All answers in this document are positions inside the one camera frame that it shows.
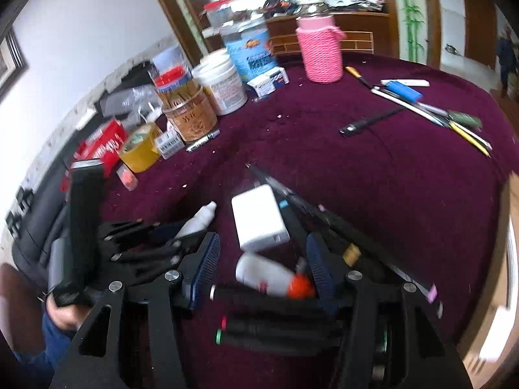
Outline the left hand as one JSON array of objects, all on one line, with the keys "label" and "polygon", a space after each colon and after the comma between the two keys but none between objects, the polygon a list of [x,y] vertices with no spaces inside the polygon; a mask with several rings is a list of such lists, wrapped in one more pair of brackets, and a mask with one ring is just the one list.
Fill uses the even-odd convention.
[{"label": "left hand", "polygon": [[64,331],[78,331],[91,311],[89,307],[82,305],[59,307],[52,294],[47,297],[46,310],[53,324]]}]

